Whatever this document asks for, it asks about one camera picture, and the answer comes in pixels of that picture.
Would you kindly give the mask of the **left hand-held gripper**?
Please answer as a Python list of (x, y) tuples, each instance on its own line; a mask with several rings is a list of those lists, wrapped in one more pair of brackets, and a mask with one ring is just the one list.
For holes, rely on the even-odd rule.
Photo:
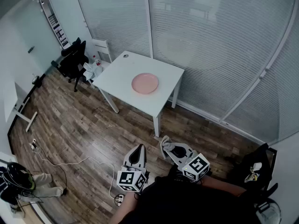
[(126, 192), (141, 192), (148, 179), (146, 160), (143, 144), (132, 148), (125, 155), (121, 171), (117, 173), (117, 186)]

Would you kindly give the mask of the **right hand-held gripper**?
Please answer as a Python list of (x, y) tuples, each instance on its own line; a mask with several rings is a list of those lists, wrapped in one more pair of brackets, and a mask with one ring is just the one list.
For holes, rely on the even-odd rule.
[(210, 162), (202, 153), (197, 153), (187, 144), (174, 143), (173, 145), (174, 148), (170, 151), (170, 157), (183, 176), (192, 182), (197, 182), (209, 171)]

